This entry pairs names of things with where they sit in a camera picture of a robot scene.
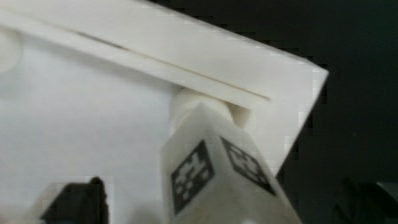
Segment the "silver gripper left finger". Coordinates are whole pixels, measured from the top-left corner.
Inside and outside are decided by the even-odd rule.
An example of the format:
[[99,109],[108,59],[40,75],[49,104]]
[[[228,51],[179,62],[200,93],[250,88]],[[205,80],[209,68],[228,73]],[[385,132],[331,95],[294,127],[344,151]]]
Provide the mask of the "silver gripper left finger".
[[45,224],[109,224],[102,180],[69,183],[40,215]]

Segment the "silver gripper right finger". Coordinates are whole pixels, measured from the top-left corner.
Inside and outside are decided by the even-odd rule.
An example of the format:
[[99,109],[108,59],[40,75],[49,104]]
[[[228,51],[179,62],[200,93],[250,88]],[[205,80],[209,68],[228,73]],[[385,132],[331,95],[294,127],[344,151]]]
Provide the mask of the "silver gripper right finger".
[[398,183],[340,181],[333,224],[398,224]]

